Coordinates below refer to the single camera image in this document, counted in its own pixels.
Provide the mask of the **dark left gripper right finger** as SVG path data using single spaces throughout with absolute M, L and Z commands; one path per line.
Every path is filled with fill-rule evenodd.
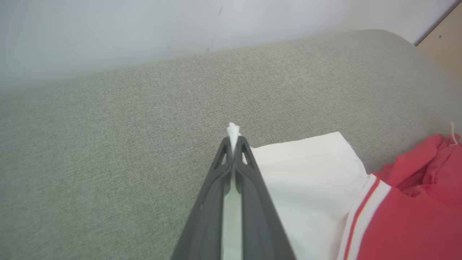
M 251 151 L 239 136 L 235 148 L 236 187 L 241 194 L 244 260 L 295 260 L 287 234 Z

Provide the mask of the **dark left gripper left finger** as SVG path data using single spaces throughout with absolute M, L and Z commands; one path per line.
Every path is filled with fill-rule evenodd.
M 224 197 L 230 190 L 231 143 L 221 141 L 199 191 L 172 260 L 221 260 Z

